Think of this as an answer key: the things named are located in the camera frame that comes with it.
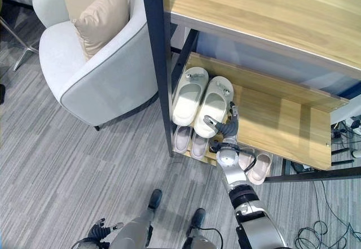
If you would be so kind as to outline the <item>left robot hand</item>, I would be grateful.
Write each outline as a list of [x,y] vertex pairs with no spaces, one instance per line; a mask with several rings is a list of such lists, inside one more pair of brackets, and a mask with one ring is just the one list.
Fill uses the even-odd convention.
[[106,236],[108,236],[111,232],[120,230],[123,226],[123,222],[118,222],[111,226],[104,226],[105,218],[99,219],[89,230],[87,237],[95,239],[96,241],[100,242]]

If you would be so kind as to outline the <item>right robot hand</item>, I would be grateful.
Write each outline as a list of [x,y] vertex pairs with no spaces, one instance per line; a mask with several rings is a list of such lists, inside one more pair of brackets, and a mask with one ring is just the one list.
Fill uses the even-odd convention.
[[210,128],[220,132],[224,138],[236,138],[239,129],[239,109],[233,101],[230,102],[230,113],[231,118],[226,123],[218,122],[216,119],[212,118],[209,115],[205,115],[203,121]]

